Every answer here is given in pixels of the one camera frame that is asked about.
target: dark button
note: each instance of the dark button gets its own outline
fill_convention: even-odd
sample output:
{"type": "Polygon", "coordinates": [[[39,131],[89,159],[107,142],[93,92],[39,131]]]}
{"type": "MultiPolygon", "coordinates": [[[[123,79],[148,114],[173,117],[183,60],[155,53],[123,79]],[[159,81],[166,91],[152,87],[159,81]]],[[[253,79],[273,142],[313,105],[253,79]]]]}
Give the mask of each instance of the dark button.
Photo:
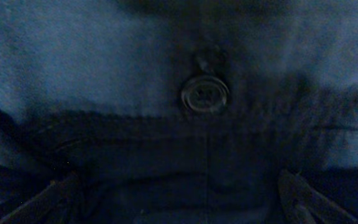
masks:
{"type": "Polygon", "coordinates": [[[185,107],[197,113],[219,113],[227,106],[228,98],[229,88],[211,75],[192,78],[181,92],[185,107]]]}

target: denim fabric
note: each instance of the denim fabric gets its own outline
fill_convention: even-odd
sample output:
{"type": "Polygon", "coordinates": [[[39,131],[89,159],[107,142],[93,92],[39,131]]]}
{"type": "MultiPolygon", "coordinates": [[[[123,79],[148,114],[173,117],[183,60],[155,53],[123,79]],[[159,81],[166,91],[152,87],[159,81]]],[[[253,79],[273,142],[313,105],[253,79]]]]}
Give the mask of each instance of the denim fabric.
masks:
{"type": "Polygon", "coordinates": [[[0,0],[0,110],[0,166],[80,170],[83,223],[282,223],[281,168],[358,169],[358,1],[0,0]],[[186,117],[209,41],[231,102],[186,117]]]}

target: garment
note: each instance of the garment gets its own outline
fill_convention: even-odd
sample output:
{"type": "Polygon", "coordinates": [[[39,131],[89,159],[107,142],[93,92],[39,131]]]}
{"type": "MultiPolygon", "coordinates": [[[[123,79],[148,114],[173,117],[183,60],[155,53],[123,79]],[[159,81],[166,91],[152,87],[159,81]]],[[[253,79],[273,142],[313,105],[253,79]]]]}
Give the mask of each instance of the garment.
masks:
{"type": "Polygon", "coordinates": [[[0,166],[78,170],[81,223],[284,223],[280,169],[358,169],[358,1],[0,1],[0,111],[0,166]],[[210,42],[231,100],[184,115],[210,42]]]}

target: round button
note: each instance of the round button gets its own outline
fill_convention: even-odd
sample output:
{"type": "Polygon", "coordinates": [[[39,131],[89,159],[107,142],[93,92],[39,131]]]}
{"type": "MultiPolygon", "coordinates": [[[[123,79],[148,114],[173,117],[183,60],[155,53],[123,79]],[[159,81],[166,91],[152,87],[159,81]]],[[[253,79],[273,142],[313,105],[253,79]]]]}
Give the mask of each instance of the round button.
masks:
{"type": "Polygon", "coordinates": [[[228,98],[229,88],[211,75],[192,78],[181,92],[185,107],[197,113],[219,113],[227,106],[228,98]]]}

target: button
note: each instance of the button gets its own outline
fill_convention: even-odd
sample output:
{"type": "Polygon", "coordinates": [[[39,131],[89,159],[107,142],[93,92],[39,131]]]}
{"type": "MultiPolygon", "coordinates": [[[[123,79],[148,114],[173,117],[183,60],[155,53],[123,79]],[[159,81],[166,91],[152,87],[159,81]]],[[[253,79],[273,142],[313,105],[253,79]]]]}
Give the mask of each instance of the button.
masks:
{"type": "Polygon", "coordinates": [[[196,113],[219,113],[227,106],[228,98],[229,88],[211,75],[192,78],[181,91],[185,107],[196,113]]]}

